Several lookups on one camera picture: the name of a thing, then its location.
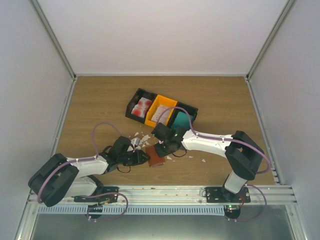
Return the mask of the brown leather card holder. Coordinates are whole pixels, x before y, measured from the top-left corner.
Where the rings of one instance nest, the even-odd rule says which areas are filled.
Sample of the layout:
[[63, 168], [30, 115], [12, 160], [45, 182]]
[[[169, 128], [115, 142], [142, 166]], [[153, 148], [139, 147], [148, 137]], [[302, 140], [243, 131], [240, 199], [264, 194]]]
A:
[[166, 162], [163, 157], [158, 156], [154, 145], [146, 147], [145, 152], [150, 157], [150, 159], [148, 160], [150, 168], [162, 166]]

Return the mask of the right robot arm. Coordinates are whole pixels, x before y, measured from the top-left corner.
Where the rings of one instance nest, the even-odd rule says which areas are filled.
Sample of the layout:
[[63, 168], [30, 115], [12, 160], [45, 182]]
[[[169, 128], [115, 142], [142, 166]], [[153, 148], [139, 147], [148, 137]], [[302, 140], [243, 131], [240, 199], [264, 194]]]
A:
[[232, 172], [222, 185], [221, 196], [228, 203], [239, 197], [245, 183], [255, 179], [265, 157], [264, 151], [243, 131], [236, 131], [233, 135], [215, 135], [192, 128], [172, 129], [159, 123], [151, 134], [160, 141], [154, 146], [159, 157], [184, 150], [226, 158]]

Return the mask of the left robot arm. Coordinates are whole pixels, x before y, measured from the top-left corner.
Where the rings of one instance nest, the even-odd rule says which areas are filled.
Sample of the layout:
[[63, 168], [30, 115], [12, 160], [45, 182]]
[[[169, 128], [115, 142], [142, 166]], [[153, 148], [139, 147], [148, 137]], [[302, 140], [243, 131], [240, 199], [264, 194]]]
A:
[[98, 155], [84, 158], [54, 154], [28, 181], [37, 201], [52, 207], [64, 198], [83, 202], [107, 202], [113, 195], [97, 175], [108, 174], [120, 165], [133, 167], [146, 163], [150, 156], [138, 148], [137, 139], [120, 136]]

